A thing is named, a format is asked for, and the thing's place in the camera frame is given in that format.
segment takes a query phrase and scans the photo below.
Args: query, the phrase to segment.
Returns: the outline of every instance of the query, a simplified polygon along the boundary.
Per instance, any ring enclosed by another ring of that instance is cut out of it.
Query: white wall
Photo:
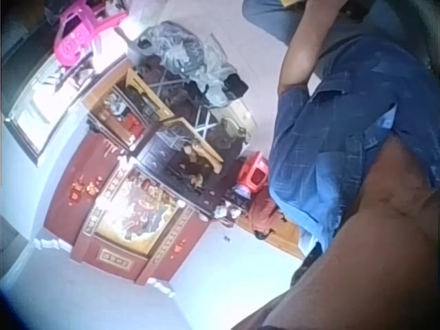
[[[193,330],[227,330],[285,292],[299,266],[298,259],[245,230],[213,223],[171,285]]]
[[[172,298],[62,250],[35,250],[7,298],[30,330],[190,330]]]
[[[80,108],[68,117],[38,167],[1,123],[1,215],[28,240],[43,227],[66,165],[85,137],[85,111]]]

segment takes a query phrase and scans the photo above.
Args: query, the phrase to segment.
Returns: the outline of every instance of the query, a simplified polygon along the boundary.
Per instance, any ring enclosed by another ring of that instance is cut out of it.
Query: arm
[[[289,87],[307,85],[325,37],[347,0],[308,0],[300,25],[281,67],[278,94]]]

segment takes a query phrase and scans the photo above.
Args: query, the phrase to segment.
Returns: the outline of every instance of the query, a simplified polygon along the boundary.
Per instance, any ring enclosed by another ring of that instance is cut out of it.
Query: religious painting
[[[178,208],[174,196],[134,168],[110,201],[96,234],[146,256]]]

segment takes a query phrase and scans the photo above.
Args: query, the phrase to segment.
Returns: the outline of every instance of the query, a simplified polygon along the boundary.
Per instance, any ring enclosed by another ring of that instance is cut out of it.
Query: white tiled floor
[[[164,1],[159,20],[175,21],[203,41],[211,33],[216,37],[230,63],[249,85],[243,101],[258,125],[250,150],[268,155],[276,116],[276,85],[286,47],[242,17],[242,2],[168,0]]]

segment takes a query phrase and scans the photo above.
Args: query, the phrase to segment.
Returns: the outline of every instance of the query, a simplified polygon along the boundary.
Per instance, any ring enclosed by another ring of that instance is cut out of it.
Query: blue denim shirt
[[[398,46],[360,37],[324,70],[312,96],[280,96],[269,157],[269,191],[325,250],[391,133],[440,187],[440,86]]]

